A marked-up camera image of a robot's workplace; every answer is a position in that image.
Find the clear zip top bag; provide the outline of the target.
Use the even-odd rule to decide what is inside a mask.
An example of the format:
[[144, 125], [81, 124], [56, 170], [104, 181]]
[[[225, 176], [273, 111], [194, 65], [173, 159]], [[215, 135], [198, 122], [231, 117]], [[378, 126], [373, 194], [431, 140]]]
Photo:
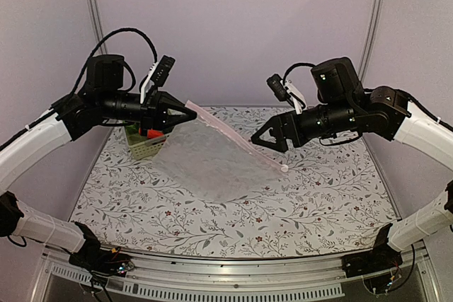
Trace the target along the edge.
[[187, 101], [197, 118], [176, 126], [152, 159], [153, 168], [215, 204], [286, 177], [286, 164], [267, 157], [229, 125]]

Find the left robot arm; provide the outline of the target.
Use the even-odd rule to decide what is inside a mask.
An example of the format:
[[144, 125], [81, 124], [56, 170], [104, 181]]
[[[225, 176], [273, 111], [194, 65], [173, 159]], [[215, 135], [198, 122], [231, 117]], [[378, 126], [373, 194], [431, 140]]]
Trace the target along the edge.
[[151, 67], [140, 92], [132, 93], [123, 88], [124, 73], [131, 70], [123, 56], [88, 58], [82, 89], [53, 103], [36, 123], [1, 147], [1, 236], [62, 248], [70, 254], [72, 265], [85, 269], [119, 262], [119, 255], [102, 250], [88, 226], [36, 211], [19, 201], [9, 188], [48, 154], [108, 120], [137, 123], [142, 135], [194, 120], [195, 111], [160, 89], [174, 62], [172, 57], [162, 57]]

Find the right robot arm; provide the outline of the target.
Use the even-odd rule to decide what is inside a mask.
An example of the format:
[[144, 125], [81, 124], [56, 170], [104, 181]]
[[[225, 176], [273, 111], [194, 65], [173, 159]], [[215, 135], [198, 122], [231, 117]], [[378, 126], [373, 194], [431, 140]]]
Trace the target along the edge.
[[[284, 153], [312, 139], [335, 138], [350, 131], [360, 137], [374, 133], [408, 145], [452, 168], [452, 127], [434, 116], [411, 94], [388, 86], [365, 89], [347, 57], [320, 64], [299, 62], [289, 70], [308, 67], [317, 87], [319, 105], [306, 108], [302, 95], [286, 76], [272, 75], [267, 84], [280, 102], [294, 109], [271, 117], [252, 137], [253, 144]], [[402, 263], [408, 246], [452, 225], [452, 185], [409, 217], [382, 227], [371, 250], [342, 258], [343, 269], [360, 274]]]

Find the toy carrot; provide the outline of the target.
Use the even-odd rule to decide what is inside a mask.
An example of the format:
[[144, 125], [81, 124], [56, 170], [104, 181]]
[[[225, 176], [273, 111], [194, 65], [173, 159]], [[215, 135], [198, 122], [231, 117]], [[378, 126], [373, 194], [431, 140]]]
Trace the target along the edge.
[[139, 134], [142, 137], [146, 137], [147, 139], [156, 139], [165, 136], [165, 134], [162, 131], [155, 129], [145, 129], [141, 127], [139, 128]]

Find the cream plastic basket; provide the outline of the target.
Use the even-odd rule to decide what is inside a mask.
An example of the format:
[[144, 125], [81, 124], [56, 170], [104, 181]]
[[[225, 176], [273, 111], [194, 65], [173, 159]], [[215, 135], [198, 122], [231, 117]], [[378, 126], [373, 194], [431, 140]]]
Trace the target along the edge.
[[132, 157], [135, 160], [141, 160], [143, 158], [155, 156], [162, 146], [164, 145], [169, 133], [165, 134], [164, 137], [156, 139], [147, 139], [146, 137], [140, 137], [139, 139], [130, 139], [127, 138], [127, 145], [131, 151]]

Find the floral table mat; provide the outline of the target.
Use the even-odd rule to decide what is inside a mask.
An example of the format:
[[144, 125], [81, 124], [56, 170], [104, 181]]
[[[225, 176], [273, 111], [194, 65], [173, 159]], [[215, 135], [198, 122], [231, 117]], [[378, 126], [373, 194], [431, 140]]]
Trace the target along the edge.
[[106, 245], [200, 257], [295, 257], [369, 248], [397, 213], [363, 141], [266, 156], [281, 180], [208, 199], [132, 157], [115, 128], [71, 215]]

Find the right metal frame post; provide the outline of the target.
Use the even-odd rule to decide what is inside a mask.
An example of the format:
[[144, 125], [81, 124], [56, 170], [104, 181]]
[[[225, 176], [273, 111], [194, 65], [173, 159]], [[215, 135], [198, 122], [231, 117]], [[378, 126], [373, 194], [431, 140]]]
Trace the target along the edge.
[[379, 19], [382, 12], [384, 0], [373, 0], [372, 2], [372, 12], [369, 20], [369, 25], [367, 29], [367, 35], [365, 38], [365, 44], [362, 51], [362, 56], [360, 59], [358, 76], [361, 81], [365, 80], [367, 75], [367, 70], [369, 63], [371, 61], [372, 52], [374, 43], [377, 36], [377, 31], [379, 27]]

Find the front aluminium rail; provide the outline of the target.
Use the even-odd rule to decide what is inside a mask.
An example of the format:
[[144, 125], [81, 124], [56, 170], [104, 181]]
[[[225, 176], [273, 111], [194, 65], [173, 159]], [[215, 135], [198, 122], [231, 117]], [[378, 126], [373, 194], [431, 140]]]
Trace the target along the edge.
[[379, 293], [390, 270], [348, 277], [341, 254], [220, 259], [130, 250], [134, 268], [104, 286], [68, 254], [45, 248], [31, 301], [441, 301], [423, 243], [403, 255], [396, 280]]

